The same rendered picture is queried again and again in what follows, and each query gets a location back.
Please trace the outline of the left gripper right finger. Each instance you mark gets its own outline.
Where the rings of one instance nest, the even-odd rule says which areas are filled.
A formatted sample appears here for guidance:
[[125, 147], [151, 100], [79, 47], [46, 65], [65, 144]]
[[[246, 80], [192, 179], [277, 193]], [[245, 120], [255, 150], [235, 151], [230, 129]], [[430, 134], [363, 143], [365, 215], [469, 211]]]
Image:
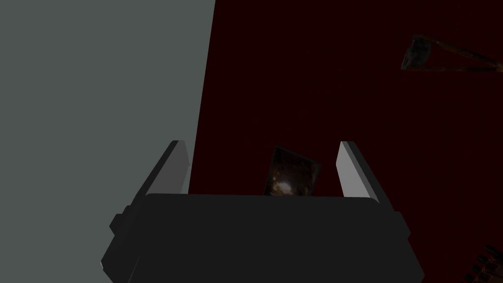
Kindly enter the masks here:
[[340, 142], [335, 164], [343, 197], [371, 198], [387, 204], [382, 186], [355, 142]]

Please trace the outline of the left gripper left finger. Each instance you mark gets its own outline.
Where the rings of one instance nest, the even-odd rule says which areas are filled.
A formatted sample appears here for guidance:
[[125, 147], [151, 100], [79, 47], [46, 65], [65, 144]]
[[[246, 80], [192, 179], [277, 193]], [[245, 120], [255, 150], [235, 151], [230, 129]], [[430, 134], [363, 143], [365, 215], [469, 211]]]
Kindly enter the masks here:
[[135, 201], [148, 194], [182, 194], [190, 167], [184, 141], [172, 141], [140, 187]]

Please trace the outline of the dark framed picture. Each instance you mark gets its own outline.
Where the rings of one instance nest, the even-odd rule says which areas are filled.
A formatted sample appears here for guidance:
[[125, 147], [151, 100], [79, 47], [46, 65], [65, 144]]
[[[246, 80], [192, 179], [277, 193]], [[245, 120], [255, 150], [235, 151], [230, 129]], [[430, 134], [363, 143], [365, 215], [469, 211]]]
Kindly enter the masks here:
[[312, 196], [321, 164], [276, 146], [266, 178], [265, 196]]

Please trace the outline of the dark triangular wall object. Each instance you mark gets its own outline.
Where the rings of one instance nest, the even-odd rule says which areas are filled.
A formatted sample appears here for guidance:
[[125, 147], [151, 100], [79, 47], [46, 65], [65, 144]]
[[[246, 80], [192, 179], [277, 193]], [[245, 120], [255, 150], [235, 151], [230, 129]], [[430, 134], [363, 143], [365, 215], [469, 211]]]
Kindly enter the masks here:
[[[426, 66], [425, 64], [432, 52], [432, 46], [437, 46], [447, 52], [483, 63], [486, 66]], [[499, 62], [423, 33], [413, 35], [410, 44], [408, 44], [400, 69], [402, 71], [503, 73], [503, 62]]]

